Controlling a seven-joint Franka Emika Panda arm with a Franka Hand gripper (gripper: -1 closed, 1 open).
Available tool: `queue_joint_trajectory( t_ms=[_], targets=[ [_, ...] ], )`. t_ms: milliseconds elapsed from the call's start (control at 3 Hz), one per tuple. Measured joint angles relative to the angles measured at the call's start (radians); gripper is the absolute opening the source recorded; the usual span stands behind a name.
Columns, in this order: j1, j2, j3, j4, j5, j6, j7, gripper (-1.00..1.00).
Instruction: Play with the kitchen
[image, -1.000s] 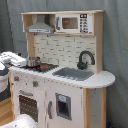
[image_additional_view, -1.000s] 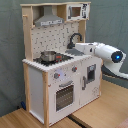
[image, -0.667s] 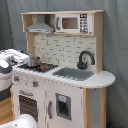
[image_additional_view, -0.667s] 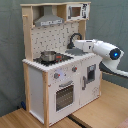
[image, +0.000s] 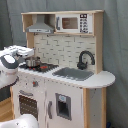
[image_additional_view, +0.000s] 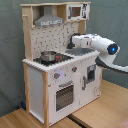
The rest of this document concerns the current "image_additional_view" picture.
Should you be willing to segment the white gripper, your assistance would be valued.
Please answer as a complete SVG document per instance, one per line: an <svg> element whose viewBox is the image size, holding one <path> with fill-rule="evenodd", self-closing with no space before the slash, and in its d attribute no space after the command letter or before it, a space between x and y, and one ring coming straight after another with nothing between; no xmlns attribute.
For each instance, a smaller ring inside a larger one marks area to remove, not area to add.
<svg viewBox="0 0 128 128"><path fill-rule="evenodd" d="M86 35L73 36L72 42L76 48L90 48L91 39Z"/></svg>

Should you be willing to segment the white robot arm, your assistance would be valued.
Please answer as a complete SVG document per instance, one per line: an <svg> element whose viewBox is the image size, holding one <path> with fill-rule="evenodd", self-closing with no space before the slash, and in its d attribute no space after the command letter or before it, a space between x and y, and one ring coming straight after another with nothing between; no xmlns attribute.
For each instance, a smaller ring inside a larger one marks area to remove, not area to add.
<svg viewBox="0 0 128 128"><path fill-rule="evenodd" d="M99 52L96 63L98 66L128 74L128 66L118 66L113 63L120 51L119 45L98 34L75 35L72 41L76 47L91 48Z"/></svg>

